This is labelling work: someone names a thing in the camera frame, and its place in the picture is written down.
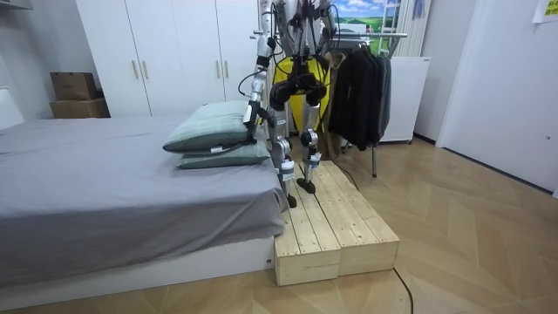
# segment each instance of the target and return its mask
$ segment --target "black jacket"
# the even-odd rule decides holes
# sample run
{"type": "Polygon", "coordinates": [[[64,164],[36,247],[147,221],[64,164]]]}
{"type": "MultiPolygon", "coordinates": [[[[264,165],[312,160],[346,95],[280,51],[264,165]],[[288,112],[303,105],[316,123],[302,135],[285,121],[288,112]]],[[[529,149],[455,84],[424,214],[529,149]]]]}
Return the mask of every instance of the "black jacket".
{"type": "Polygon", "coordinates": [[[386,71],[391,69],[386,63],[389,59],[373,57],[364,47],[352,52],[337,73],[330,131],[361,151],[379,142],[387,126],[386,116],[389,119],[389,107],[385,110],[382,101],[388,83],[386,71]]]}

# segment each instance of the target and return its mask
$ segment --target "wooden floor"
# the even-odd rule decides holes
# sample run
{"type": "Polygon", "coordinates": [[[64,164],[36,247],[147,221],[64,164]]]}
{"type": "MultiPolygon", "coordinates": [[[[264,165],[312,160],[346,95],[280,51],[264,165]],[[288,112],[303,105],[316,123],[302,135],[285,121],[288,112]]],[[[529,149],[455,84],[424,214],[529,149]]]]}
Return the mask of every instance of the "wooden floor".
{"type": "MultiPolygon", "coordinates": [[[[558,313],[558,200],[420,140],[337,162],[401,239],[415,313],[558,313]]],[[[10,313],[409,313],[391,271],[276,287],[273,271],[10,313]]]]}

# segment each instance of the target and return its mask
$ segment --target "pillow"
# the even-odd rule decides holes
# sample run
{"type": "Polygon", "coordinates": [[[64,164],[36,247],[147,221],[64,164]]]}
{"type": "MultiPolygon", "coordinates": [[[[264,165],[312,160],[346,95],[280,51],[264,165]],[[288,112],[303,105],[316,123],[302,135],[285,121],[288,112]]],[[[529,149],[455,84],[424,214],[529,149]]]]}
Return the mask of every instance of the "pillow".
{"type": "Polygon", "coordinates": [[[228,101],[200,107],[174,129],[163,149],[184,153],[246,141],[248,129],[242,120],[247,106],[248,101],[228,101]]]}
{"type": "Polygon", "coordinates": [[[207,167],[246,166],[262,162],[269,158],[266,140],[263,134],[256,133],[255,144],[238,146],[214,154],[184,154],[179,161],[180,169],[200,169],[207,167]]]}

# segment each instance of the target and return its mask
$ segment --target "wooden step platform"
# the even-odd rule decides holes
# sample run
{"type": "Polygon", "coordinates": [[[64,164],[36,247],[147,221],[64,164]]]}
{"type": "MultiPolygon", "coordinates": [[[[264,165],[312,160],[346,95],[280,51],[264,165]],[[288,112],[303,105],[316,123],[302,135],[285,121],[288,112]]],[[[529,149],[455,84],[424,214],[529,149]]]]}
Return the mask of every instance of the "wooden step platform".
{"type": "Polygon", "coordinates": [[[323,161],[312,181],[315,195],[289,181],[298,205],[282,214],[285,231],[275,238],[277,285],[392,269],[399,238],[343,172],[323,161]]]}

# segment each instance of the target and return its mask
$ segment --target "wardrobe door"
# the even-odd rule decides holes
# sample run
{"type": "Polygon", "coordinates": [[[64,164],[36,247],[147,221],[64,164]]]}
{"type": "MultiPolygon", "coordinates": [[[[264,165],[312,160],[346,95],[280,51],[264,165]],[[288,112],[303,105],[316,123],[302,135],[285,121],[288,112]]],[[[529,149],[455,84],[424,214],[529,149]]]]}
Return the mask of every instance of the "wardrobe door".
{"type": "MultiPolygon", "coordinates": [[[[238,93],[242,79],[254,72],[257,59],[256,40],[250,39],[258,30],[257,0],[216,0],[219,38],[225,77],[225,96],[229,100],[248,100],[238,93]]],[[[249,94],[253,78],[248,78],[241,90],[249,94]]]]}
{"type": "Polygon", "coordinates": [[[78,0],[77,4],[111,116],[149,116],[124,0],[78,0]]]}
{"type": "Polygon", "coordinates": [[[173,11],[188,105],[225,101],[215,2],[173,0],[173,11]]]}
{"type": "Polygon", "coordinates": [[[185,114],[186,82],[171,0],[126,0],[153,116],[185,114]]]}

